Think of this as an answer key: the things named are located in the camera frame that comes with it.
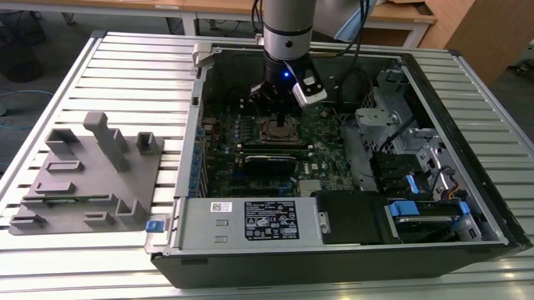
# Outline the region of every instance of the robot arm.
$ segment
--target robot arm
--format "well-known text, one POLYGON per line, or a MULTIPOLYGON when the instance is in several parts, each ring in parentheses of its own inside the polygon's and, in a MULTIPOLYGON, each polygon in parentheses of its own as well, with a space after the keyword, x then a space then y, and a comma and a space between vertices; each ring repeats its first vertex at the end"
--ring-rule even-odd
POLYGON ((357 0, 267 0, 263 11, 265 74, 256 95, 267 97, 285 113, 284 102, 295 98, 300 108, 325 99, 319 73, 308 54, 315 27, 331 36, 353 38, 361 17, 357 0))
POLYGON ((291 90, 303 108, 327 96, 308 54, 315 0, 267 0, 264 5, 265 84, 291 90))

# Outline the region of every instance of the white sticker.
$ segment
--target white sticker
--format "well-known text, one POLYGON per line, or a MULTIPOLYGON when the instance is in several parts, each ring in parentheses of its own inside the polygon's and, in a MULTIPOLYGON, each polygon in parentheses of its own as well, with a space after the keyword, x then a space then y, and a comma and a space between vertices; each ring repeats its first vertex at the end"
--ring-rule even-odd
POLYGON ((432 20, 424 20, 424 19, 415 19, 413 22, 415 23, 428 23, 428 24, 433 23, 432 20))
POLYGON ((231 213, 232 203, 231 202, 210 202, 212 213, 231 213))
POLYGON ((178 9, 180 7, 174 5, 156 5, 156 8, 178 9))

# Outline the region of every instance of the silver cylinder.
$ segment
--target silver cylinder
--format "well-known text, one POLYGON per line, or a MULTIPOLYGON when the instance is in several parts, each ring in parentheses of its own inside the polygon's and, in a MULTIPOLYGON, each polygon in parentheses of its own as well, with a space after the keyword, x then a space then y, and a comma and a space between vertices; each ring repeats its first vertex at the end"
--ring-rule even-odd
POLYGON ((280 60, 300 58, 309 50, 315 0, 265 0, 263 47, 280 60))

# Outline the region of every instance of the barcode sticker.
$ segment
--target barcode sticker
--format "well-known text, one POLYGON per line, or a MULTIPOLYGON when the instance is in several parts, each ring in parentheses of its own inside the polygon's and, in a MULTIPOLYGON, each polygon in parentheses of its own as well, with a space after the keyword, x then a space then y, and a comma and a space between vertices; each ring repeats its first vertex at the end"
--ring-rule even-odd
POLYGON ((174 5, 156 5, 156 8, 178 9, 180 7, 174 5))
POLYGON ((232 212, 232 203, 231 202, 210 202, 210 210, 212 213, 231 213, 232 212))

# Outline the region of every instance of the circuit board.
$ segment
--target circuit board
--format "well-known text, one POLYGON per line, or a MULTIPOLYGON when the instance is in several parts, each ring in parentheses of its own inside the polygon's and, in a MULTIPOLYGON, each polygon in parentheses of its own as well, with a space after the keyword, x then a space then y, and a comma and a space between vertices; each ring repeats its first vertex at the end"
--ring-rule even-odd
POLYGON ((208 118, 208 197, 295 197, 299 183, 316 189, 351 190, 352 176, 340 138, 339 116, 321 106, 287 117, 281 127, 271 117, 224 107, 208 118), (249 156, 295 158, 287 176, 244 176, 239 161, 249 156))

